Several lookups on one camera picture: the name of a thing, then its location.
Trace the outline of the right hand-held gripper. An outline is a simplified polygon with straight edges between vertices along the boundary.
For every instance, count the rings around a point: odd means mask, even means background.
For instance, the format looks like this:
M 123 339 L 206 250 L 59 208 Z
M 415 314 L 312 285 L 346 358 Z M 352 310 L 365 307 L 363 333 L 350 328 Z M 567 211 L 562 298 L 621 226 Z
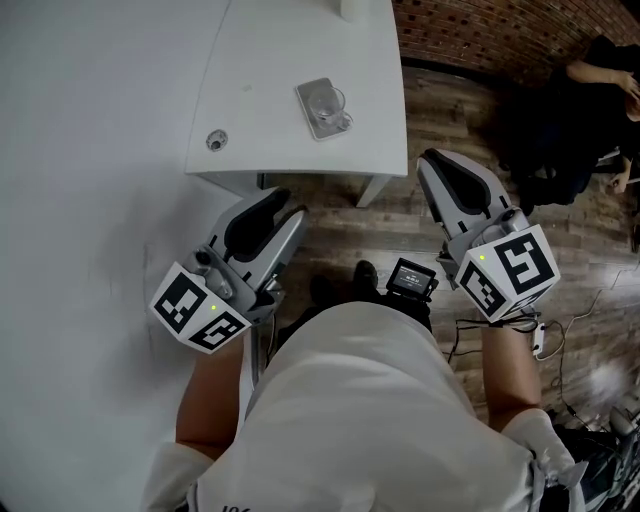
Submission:
M 437 261 L 452 288 L 461 289 L 487 321 L 533 305 L 560 280 L 542 228 L 531 225 L 520 208 L 509 207 L 492 171 L 460 153 L 434 148 L 419 157 L 417 171 L 434 221 L 447 238 Z M 503 212 L 486 220 L 495 211 Z

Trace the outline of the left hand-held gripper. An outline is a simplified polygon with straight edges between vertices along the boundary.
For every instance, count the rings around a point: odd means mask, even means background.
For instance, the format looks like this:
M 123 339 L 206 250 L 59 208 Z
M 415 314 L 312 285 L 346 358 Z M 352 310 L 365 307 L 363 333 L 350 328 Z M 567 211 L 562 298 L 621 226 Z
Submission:
M 273 187 L 240 200 L 218 218 L 210 248 L 201 245 L 172 264 L 150 310 L 180 343 L 212 354 L 275 313 L 284 291 L 271 278 L 289 263 L 308 224 L 305 206 L 275 220 L 290 195 Z M 212 249 L 225 261 L 234 257 L 236 272 Z

